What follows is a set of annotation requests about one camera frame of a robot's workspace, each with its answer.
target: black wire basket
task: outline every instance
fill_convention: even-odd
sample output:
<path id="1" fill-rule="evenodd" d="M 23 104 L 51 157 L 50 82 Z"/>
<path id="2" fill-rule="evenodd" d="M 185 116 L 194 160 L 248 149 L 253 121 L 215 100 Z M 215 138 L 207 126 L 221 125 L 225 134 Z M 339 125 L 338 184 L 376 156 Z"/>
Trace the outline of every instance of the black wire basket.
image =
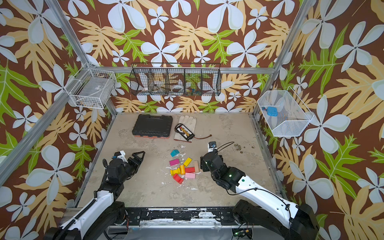
<path id="1" fill-rule="evenodd" d="M 218 96 L 221 92 L 220 64 L 132 63 L 129 76 L 134 95 Z"/>

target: battery pack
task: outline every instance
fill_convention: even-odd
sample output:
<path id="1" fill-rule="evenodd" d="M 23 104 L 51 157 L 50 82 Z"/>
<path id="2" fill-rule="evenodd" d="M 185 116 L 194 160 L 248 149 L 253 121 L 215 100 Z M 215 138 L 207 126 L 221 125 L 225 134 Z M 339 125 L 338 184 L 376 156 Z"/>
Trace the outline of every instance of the battery pack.
<path id="1" fill-rule="evenodd" d="M 186 141 L 190 141 L 195 134 L 193 134 L 187 127 L 184 126 L 184 124 L 179 123 L 175 127 L 175 131 L 178 132 Z"/>

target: stained floor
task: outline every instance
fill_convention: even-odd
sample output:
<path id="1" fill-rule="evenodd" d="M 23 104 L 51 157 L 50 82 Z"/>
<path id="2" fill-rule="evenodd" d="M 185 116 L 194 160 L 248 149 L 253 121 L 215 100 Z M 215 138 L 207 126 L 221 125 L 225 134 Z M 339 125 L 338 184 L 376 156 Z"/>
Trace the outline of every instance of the stained floor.
<path id="1" fill-rule="evenodd" d="M 181 114 L 173 116 L 172 130 Z M 137 114 L 119 114 L 108 134 L 101 154 L 96 162 L 90 179 L 79 202 L 83 207 L 93 198 L 93 191 L 97 190 L 104 174 L 102 159 L 109 162 L 113 154 L 124 150 L 128 158 L 131 153 L 145 151 L 146 155 L 138 173 L 124 183 L 124 190 L 118 201 L 126 207 L 206 207 L 206 206 L 234 206 L 241 196 L 230 196 L 211 178 L 210 172 L 201 172 L 195 179 L 185 179 L 179 185 L 170 175 L 169 161 L 174 158 L 186 160 L 200 160 L 200 156 L 207 153 L 207 143 L 216 141 L 220 146 L 234 141 L 220 153 L 227 166 L 237 167 L 244 171 L 254 181 L 266 189 L 275 192 L 275 185 L 266 163 L 262 158 L 255 130 L 248 114 L 188 114 L 197 119 L 195 135 L 208 139 L 194 139 L 192 143 L 173 140 L 171 131 L 169 139 L 151 139 L 134 137 L 132 129 Z M 178 149 L 180 154 L 172 158 L 172 150 Z"/>

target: yellow block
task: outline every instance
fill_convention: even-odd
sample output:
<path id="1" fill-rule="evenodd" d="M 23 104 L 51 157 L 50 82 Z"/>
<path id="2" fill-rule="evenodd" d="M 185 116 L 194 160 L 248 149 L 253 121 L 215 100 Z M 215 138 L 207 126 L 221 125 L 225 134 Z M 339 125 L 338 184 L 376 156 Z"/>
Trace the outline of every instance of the yellow block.
<path id="1" fill-rule="evenodd" d="M 185 166 L 180 165 L 180 174 L 185 174 Z"/>
<path id="2" fill-rule="evenodd" d="M 188 165 L 192 162 L 192 159 L 189 157 L 187 160 L 184 162 L 184 166 L 188 167 Z"/>
<path id="3" fill-rule="evenodd" d="M 170 174 L 171 174 L 171 176 L 173 176 L 173 175 L 175 175 L 175 174 L 180 174 L 180 168 L 177 168 L 177 169 L 175 169 L 175 170 L 171 170 L 171 171 L 170 171 Z"/>

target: blue object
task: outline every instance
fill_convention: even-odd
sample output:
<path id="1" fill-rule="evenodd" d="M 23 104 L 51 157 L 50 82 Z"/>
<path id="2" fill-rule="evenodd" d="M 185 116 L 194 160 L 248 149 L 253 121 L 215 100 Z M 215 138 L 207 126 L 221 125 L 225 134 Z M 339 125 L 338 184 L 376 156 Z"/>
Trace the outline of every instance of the blue object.
<path id="1" fill-rule="evenodd" d="M 266 113 L 268 114 L 268 116 L 277 117 L 277 108 L 268 107 Z"/>
<path id="2" fill-rule="evenodd" d="M 173 150 L 171 153 L 170 153 L 170 155 L 172 156 L 172 157 L 174 157 L 174 156 L 176 156 L 177 154 L 179 154 L 180 152 L 178 151 L 178 150 Z"/>

